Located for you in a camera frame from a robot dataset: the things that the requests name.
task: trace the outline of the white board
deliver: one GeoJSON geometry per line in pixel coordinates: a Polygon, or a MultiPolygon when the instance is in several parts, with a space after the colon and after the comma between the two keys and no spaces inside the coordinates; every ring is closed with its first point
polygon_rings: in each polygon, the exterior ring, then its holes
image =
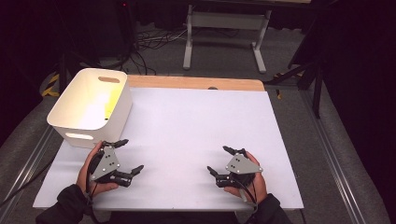
{"type": "MultiPolygon", "coordinates": [[[[132,88],[131,94],[133,105],[121,135],[129,143],[116,149],[119,171],[145,168],[129,188],[95,197],[96,209],[251,210],[219,189],[206,169],[229,173],[225,165],[232,155],[223,146],[243,147],[256,157],[268,192],[284,209],[304,207],[267,92],[132,88]]],[[[35,208],[54,205],[59,192],[76,183],[88,153],[63,142],[35,208]]]]}

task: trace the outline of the wooden table edge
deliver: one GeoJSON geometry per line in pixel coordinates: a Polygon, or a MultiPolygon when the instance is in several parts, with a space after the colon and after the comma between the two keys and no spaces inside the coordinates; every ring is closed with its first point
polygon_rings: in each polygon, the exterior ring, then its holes
{"type": "Polygon", "coordinates": [[[162,77],[128,75],[130,87],[175,88],[207,90],[216,88],[223,91],[265,91],[258,79],[237,79],[217,77],[162,77]]]}

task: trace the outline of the gray carpet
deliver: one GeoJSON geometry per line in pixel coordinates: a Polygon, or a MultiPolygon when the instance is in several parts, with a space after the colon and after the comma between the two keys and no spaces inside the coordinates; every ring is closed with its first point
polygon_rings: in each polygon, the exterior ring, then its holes
{"type": "MultiPolygon", "coordinates": [[[[234,31],[224,32],[231,35],[234,31]]],[[[193,37],[191,70],[189,71],[182,69],[184,40],[176,40],[160,49],[146,49],[141,54],[147,66],[161,75],[268,80],[278,72],[287,71],[287,64],[304,36],[299,31],[269,29],[262,45],[262,57],[268,71],[265,75],[258,73],[249,45],[255,37],[256,33],[250,31],[240,31],[234,37],[227,37],[214,31],[199,32],[193,37]]],[[[136,66],[131,62],[125,64],[123,69],[128,74],[138,73],[136,66]]],[[[289,84],[293,82],[295,80],[291,78],[285,82],[287,86],[268,86],[266,89],[269,91],[279,129],[297,177],[304,202],[306,222],[353,223],[324,157],[309,110],[304,106],[299,91],[289,87],[289,84]],[[277,99],[275,89],[281,89],[281,100],[277,99]]],[[[42,104],[26,117],[0,148],[1,198],[5,198],[20,169],[45,131],[46,116],[55,101],[56,98],[45,97],[42,104]]],[[[382,200],[370,177],[364,171],[326,90],[322,95],[320,115],[366,223],[389,223],[382,200]]],[[[55,133],[37,170],[50,160],[61,142],[62,138],[55,133]]],[[[23,192],[17,206],[5,223],[34,223],[35,216],[40,211],[32,208],[32,204],[41,186],[40,179],[43,177],[44,175],[40,176],[23,192]]],[[[108,217],[108,213],[98,214],[100,218],[108,217]]],[[[287,214],[293,223],[303,223],[300,211],[288,211],[287,214]]],[[[244,220],[247,215],[239,213],[238,217],[244,220]]],[[[85,217],[81,223],[92,222],[85,217]]]]}

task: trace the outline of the metal frame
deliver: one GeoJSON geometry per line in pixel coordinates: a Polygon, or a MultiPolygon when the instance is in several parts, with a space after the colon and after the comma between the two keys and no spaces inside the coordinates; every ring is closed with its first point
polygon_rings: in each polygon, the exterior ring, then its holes
{"type": "Polygon", "coordinates": [[[262,53],[260,48],[262,40],[267,30],[268,22],[271,17],[271,10],[267,10],[265,15],[239,15],[228,13],[209,13],[209,12],[194,12],[192,5],[189,5],[189,12],[187,16],[187,43],[186,51],[184,53],[183,69],[189,70],[191,67],[192,55],[192,27],[212,27],[212,28],[230,28],[230,29],[244,29],[244,30],[258,30],[259,36],[256,42],[251,43],[256,63],[259,67],[260,73],[265,73],[266,68],[262,60],[262,53]]]}
{"type": "Polygon", "coordinates": [[[312,100],[308,91],[300,91],[300,95],[303,98],[304,105],[306,110],[308,111],[317,134],[320,138],[320,143],[322,144],[324,157],[329,164],[330,170],[332,171],[332,176],[334,177],[335,184],[337,185],[338,190],[343,198],[343,201],[346,205],[346,210],[349,213],[349,216],[354,224],[365,224],[366,221],[359,209],[358,203],[356,202],[355,196],[353,195],[352,189],[349,186],[349,182],[347,181],[347,177],[344,174],[344,171],[337,160],[337,157],[332,148],[332,144],[330,143],[329,137],[326,134],[326,131],[323,127],[323,124],[320,119],[317,119],[315,112],[311,109],[312,100]]]}
{"type": "MultiPolygon", "coordinates": [[[[31,156],[21,169],[16,181],[14,182],[14,185],[9,190],[6,198],[32,178],[33,174],[35,173],[35,169],[38,166],[38,163],[41,161],[41,158],[49,147],[50,141],[54,133],[54,129],[51,126],[47,126],[46,131],[44,131],[43,135],[35,146],[35,149],[33,150],[31,156]]],[[[0,209],[0,223],[5,223],[7,221],[8,216],[17,205],[17,202],[20,199],[22,193],[23,190],[21,190],[21,192],[19,192],[13,199],[11,199],[0,209]]]]}

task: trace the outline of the white metal stand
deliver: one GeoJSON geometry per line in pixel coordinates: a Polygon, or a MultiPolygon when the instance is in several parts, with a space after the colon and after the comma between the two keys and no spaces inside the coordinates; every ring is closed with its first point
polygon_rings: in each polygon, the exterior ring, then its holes
{"type": "Polygon", "coordinates": [[[262,60],[260,48],[264,38],[268,22],[271,17],[271,10],[267,10],[265,15],[240,15],[227,13],[210,13],[210,12],[193,12],[192,5],[189,5],[187,16],[187,43],[184,53],[183,69],[190,69],[192,55],[192,27],[212,27],[212,28],[229,28],[241,30],[257,30],[259,37],[256,42],[251,44],[254,56],[260,73],[265,73],[265,65],[262,60]]]}

